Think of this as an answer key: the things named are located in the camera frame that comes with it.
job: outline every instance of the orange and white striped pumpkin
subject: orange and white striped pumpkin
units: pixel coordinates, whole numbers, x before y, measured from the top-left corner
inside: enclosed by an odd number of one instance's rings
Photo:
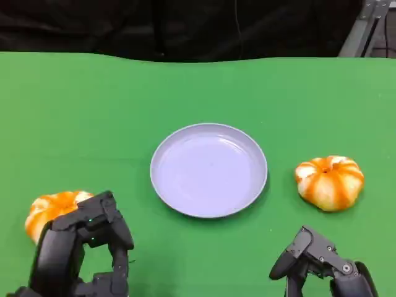
[[[295,179],[301,197],[326,212],[354,205],[364,183],[356,162],[339,156],[315,158],[298,165]]]
[[[30,207],[25,222],[25,230],[37,244],[44,225],[60,215],[77,209],[77,203],[91,198],[93,195],[84,191],[67,191],[37,198]]]

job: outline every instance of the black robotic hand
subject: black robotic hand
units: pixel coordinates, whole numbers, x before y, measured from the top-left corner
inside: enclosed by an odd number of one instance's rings
[[[332,277],[333,297],[378,297],[369,270],[361,262],[342,259],[334,243],[308,226],[303,226],[270,272],[272,280],[287,278],[285,297],[303,297],[308,273]]]
[[[79,278],[84,244],[107,244],[113,271]],[[128,297],[128,250],[131,232],[110,191],[78,204],[78,209],[48,222],[41,232],[28,287],[7,297]]]

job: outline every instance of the green tablecloth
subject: green tablecloth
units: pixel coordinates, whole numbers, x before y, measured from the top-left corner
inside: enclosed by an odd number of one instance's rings
[[[131,296],[283,296],[284,281],[268,273],[303,224],[365,262],[381,296],[395,296],[395,73],[385,59],[188,65],[1,53],[0,295],[27,282],[35,248],[24,220],[34,198],[111,189],[136,241]],[[199,122],[240,128],[267,156],[265,193],[239,215],[184,217],[151,187],[157,145]],[[366,177],[347,212],[319,212],[296,191],[295,166],[330,154],[354,158]],[[106,247],[87,250],[82,275],[110,265]],[[328,281],[310,278],[305,293],[329,296]]]

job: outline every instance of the black wire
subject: black wire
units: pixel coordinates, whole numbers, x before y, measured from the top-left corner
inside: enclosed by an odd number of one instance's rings
[[[240,60],[240,59],[242,59],[244,45],[243,45],[241,28],[239,27],[239,21],[238,21],[238,0],[234,0],[234,13],[235,13],[235,24],[236,24],[236,29],[238,31],[238,38],[239,38],[239,45],[240,45],[238,60]]]
[[[389,58],[389,40],[388,40],[388,14],[384,20],[384,36],[385,36],[385,57]]]

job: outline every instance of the white plate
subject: white plate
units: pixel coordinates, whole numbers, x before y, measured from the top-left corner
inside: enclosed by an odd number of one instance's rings
[[[267,179],[267,161],[244,132],[222,124],[196,124],[160,144],[150,177],[171,208],[193,217],[218,218],[255,201]]]

